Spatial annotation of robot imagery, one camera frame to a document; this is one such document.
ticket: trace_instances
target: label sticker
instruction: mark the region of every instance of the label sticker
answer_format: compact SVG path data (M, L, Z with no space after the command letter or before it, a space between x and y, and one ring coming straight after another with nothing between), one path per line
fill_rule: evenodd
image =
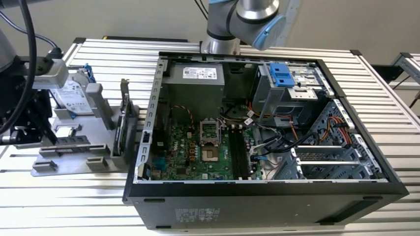
M221 208L178 208L175 209L177 221L189 222L213 222L218 221Z
M65 87L62 89L58 89L58 94L67 110L78 115L93 113L93 109L87 101L83 88L78 82L69 80Z
M254 119L251 119L251 118L249 118L249 119L245 121L246 125L250 125L253 122L254 122Z
M186 67L183 70L185 79L217 80L217 68Z
M255 112L253 110L249 111L247 116L253 117L255 115Z

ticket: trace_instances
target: motherboard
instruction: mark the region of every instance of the motherboard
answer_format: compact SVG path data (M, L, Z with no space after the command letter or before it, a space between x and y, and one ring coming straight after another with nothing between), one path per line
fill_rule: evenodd
M230 143L231 128L205 125L203 129L174 125L169 140L167 155L154 158L154 180L235 180L238 163ZM221 137L221 142L203 143L203 139ZM242 130L245 150L254 144L253 129ZM259 166L247 172L251 179L262 179Z

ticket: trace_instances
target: connector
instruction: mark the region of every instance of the connector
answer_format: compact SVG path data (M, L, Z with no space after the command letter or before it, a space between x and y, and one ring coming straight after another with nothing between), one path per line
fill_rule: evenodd
M49 54L47 54L49 59L62 59L63 58L63 51L62 48L54 48Z

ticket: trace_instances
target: black cable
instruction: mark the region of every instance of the black cable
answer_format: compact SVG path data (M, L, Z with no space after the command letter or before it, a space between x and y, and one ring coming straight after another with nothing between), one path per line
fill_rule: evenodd
M27 31L21 28L13 21L11 19L7 17L7 15L0 11L0 16L3 17L5 21L22 33L27 34ZM35 37L39 38L41 40L46 41L54 48L58 48L59 46L57 45L57 43L47 37L35 34Z
M266 156L271 153L285 153L285 152L289 152L291 151L291 149L297 146L299 146L311 136L315 137L315 143L319 143L319 134L317 132L309 132L303 137L302 139L299 139L295 143L293 143L289 147L286 148L282 148L282 149L273 149L270 150L267 153L262 154L262 155L258 155L258 156Z
M202 6L203 6L203 10L206 11L207 14L210 14L209 10L206 9L206 6L203 4L203 1L201 0Z
M407 76L406 79L399 82L399 84L393 88L393 90L395 90L395 88L399 87L401 84L402 84L409 78L410 78L410 76Z
M198 3L198 0L195 0L195 2L197 2L197 5L198 5L198 7L199 7L202 13L203 13L203 16L205 16L206 20L209 20L209 17L207 17L207 15L206 15L206 13L205 13L202 7L201 7L201 4Z
M415 100L413 101L413 103L411 103L410 106L409 106L410 108L413 108L413 107L415 106L418 100L419 100L419 99L415 99Z
M27 31L29 31L29 44L30 44L30 70L29 71L30 71L30 73L29 73L25 91L23 91L22 97L19 99L15 111L14 111L11 117L9 118L6 124L0 128L0 134L3 134L6 131L10 130L10 128L17 123L22 112L26 109L27 103L29 103L31 95L33 95L33 85L34 85L34 81L35 81L35 72L37 72L37 67L38 67L38 65L37 65L38 42L35 39L35 30L34 30L34 24L33 24L33 18L31 18L27 0L19 0L19 5L21 5L21 11L22 11L22 15L25 18L25 22L26 22Z

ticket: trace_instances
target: blue clip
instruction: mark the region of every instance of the blue clip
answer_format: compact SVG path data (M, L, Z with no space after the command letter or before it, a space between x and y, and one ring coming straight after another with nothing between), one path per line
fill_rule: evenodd
M90 76L90 83L97 83L97 79L94 76L94 70L93 70L93 66L89 65L89 63L85 65L85 68L87 70L87 75Z
M277 87L293 88L295 86L295 80L293 78L290 68L285 63L271 63L270 72L275 79Z
M267 156L257 156L255 157L258 160L269 160Z

